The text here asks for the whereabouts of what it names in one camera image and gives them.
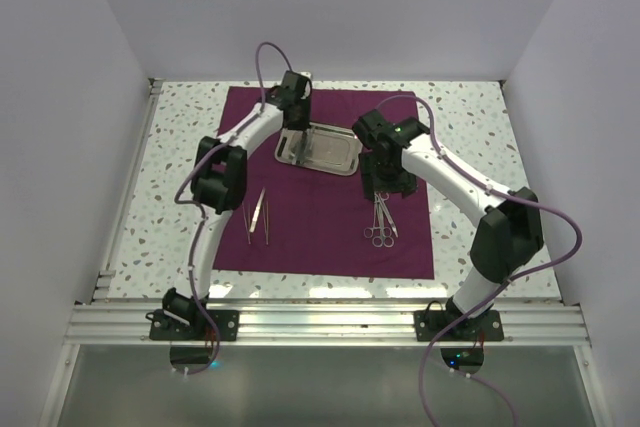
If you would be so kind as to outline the wide steel tweezers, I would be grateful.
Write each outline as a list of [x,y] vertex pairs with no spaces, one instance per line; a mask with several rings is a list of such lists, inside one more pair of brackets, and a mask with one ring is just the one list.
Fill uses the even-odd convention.
[[259,219],[260,219],[260,215],[261,215],[261,211],[262,211],[262,206],[264,203],[264,198],[265,198],[265,194],[266,194],[266,189],[262,188],[256,206],[254,208],[253,214],[251,216],[251,221],[249,224],[249,233],[253,234],[256,231]]

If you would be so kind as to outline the small steel scissors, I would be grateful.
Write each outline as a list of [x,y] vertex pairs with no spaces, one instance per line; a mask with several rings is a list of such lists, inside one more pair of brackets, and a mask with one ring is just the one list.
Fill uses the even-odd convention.
[[380,223],[383,226],[382,236],[371,239],[371,243],[376,248],[391,248],[394,246],[394,238],[391,229],[385,225],[385,218],[379,206]]

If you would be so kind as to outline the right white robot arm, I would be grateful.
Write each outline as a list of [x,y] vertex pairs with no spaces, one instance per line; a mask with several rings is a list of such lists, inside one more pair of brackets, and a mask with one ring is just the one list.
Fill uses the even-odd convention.
[[407,197],[417,191],[421,179],[452,201],[476,228],[471,270],[443,309],[449,334],[470,338],[490,305],[473,307],[544,245],[536,195],[526,187],[513,191],[482,176],[415,117],[394,124],[374,109],[360,116],[352,130],[365,148],[359,165],[366,199],[376,202],[383,193]]

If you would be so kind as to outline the purple cloth wrap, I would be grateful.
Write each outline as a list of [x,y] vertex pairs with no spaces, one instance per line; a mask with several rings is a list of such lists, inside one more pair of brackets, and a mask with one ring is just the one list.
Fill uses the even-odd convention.
[[241,211],[229,220],[214,261],[222,271],[363,278],[434,277],[427,186],[386,204],[399,231],[392,247],[373,246],[364,235],[373,205],[358,174],[337,176],[276,160],[280,136],[270,136],[248,160],[245,206],[264,196],[269,225],[246,234]]

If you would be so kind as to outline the steel instrument tray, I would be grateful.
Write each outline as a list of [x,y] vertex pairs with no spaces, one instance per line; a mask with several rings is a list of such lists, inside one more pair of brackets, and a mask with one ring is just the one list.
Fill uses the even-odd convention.
[[312,133],[310,152],[302,166],[293,164],[294,152],[302,131],[283,129],[274,158],[285,165],[341,177],[349,177],[356,173],[362,143],[350,129],[315,122],[312,122],[308,129]]

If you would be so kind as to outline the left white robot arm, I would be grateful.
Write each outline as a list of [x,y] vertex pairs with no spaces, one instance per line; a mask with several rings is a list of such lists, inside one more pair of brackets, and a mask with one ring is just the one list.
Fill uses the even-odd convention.
[[201,337],[211,322],[204,303],[211,270],[226,225],[244,201],[249,158],[282,129],[309,129],[312,90],[308,76],[288,70],[279,84],[260,90],[259,101],[235,126],[218,138],[201,139],[193,170],[174,198],[178,205],[196,207],[199,219],[180,278],[162,301],[185,339]]

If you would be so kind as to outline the steel forceps with rings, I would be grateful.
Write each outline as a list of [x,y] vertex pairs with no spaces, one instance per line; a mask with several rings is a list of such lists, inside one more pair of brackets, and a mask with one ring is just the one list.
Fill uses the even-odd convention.
[[368,239],[382,236],[383,226],[380,223],[379,201],[377,196],[374,196],[372,209],[373,213],[371,226],[365,227],[363,230],[364,236]]

